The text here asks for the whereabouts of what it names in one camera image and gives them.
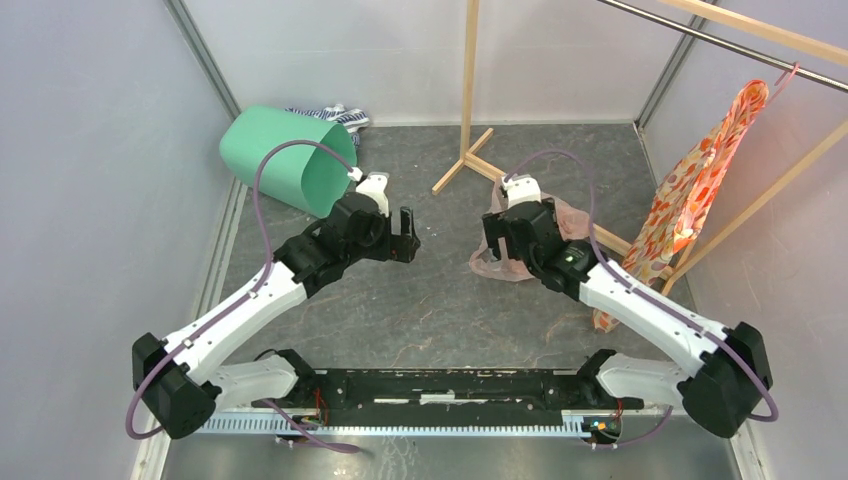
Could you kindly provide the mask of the pink plastic trash bag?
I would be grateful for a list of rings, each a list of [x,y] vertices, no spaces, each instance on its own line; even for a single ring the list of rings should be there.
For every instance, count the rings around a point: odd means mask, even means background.
[[[491,205],[488,213],[500,213],[507,209],[506,195],[501,192],[502,180],[496,180],[491,191]],[[564,240],[582,240],[589,236],[589,214],[586,211],[572,207],[557,196],[540,192],[540,197],[552,199],[555,205],[556,220],[561,237]],[[497,260],[493,257],[482,234],[481,244],[474,251],[468,262],[473,273],[484,278],[506,281],[523,282],[533,279],[523,263],[509,258]]]

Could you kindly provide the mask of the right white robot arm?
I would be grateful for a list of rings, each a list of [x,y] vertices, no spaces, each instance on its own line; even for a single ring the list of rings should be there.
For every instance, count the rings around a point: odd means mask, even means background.
[[[592,239],[563,239],[549,200],[487,213],[482,224],[495,258],[519,261],[547,289],[611,314],[666,355],[664,361],[598,355],[577,382],[585,405],[632,398],[680,408],[721,438],[748,420],[778,419],[763,336],[752,325],[728,327],[703,317],[627,274]]]

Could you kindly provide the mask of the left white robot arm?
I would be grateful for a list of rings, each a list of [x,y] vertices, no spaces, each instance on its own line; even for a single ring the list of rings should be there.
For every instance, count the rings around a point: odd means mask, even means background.
[[[411,262],[420,247],[414,213],[403,206],[400,230],[372,194],[349,192],[328,217],[287,239],[263,268],[221,304],[163,339],[132,346],[135,394],[172,439],[200,429],[218,410],[260,400],[306,405],[313,379],[284,355],[228,365],[226,359],[284,312],[340,280],[360,260]]]

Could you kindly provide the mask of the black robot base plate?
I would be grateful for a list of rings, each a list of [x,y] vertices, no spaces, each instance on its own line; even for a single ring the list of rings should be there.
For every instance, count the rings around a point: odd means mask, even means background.
[[[541,427],[565,411],[616,413],[644,407],[616,399],[595,379],[603,349],[577,370],[522,368],[354,369],[311,367],[297,352],[294,387],[275,404],[304,409],[329,427]]]

